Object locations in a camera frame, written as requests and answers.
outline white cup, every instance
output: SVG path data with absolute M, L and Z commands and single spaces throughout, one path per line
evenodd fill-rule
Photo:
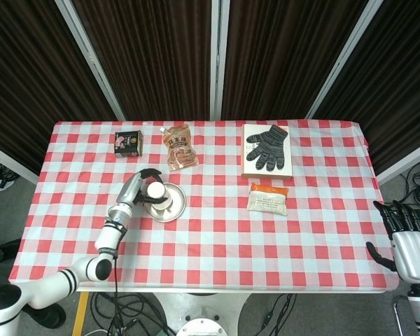
M 167 198 L 166 201 L 160 204 L 152 204 L 152 207 L 159 211 L 165 210 L 173 202 L 173 199 L 169 196 L 168 190 L 161 182 L 152 182 L 150 185 L 148 185 L 148 189 L 146 190 L 146 192 L 148 193 L 148 196 L 152 198 Z

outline metal plate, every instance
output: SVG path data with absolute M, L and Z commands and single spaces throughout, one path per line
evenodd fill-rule
M 169 222 L 178 218 L 185 210 L 186 197 L 183 190 L 173 183 L 163 183 L 168 190 L 169 196 L 173 199 L 171 205 L 165 210 L 157 210 L 151 204 L 145 204 L 145 210 L 149 216 L 159 222 Z
M 208 318 L 196 318 L 185 324 L 177 336 L 227 336 L 218 322 Z

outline food package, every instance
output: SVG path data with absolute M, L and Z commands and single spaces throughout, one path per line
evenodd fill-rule
M 287 196 L 287 188 L 252 183 L 247 209 L 249 211 L 273 212 L 274 214 L 286 216 L 285 202 Z
M 199 159 L 191 147 L 191 133 L 187 124 L 173 126 L 163 133 L 163 143 L 168 147 L 168 168 L 170 171 L 197 166 Z
M 141 131 L 116 132 L 113 152 L 117 158 L 141 156 L 143 149 L 143 134 Z

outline white book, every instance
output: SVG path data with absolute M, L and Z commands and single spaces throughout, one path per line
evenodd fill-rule
M 278 169 L 275 166 L 274 170 L 267 171 L 266 164 L 265 166 L 257 170 L 256 162 L 258 157 L 252 161 L 246 160 L 246 156 L 258 145 L 258 143 L 249 143 L 247 142 L 247 138 L 254 134 L 260 134 L 263 132 L 269 131 L 271 125 L 254 125 L 254 124 L 244 124 L 243 126 L 243 158 L 241 159 L 242 163 L 242 173 L 241 176 L 243 177 L 252 177 L 252 178 L 270 178 L 270 179 L 289 179 L 293 176 L 293 164 L 291 162 L 291 142 L 290 142 L 290 134 L 288 126 L 280 126 L 280 128 L 284 129 L 288 136 L 285 138 L 283 142 L 283 154 L 285 156 L 285 165 L 282 169 Z

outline table leg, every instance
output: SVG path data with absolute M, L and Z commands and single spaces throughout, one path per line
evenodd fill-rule
M 88 298 L 89 292 L 81 292 L 81 295 L 79 297 L 78 308 L 76 310 L 75 326 L 73 327 L 72 336 L 82 335 Z
M 250 296 L 249 293 L 218 293 L 209 296 L 197 296 L 187 293 L 154 293 L 165 312 L 168 325 L 179 331 L 188 321 L 205 315 L 221 327 L 229 336 L 238 335 L 238 320 L 241 310 Z

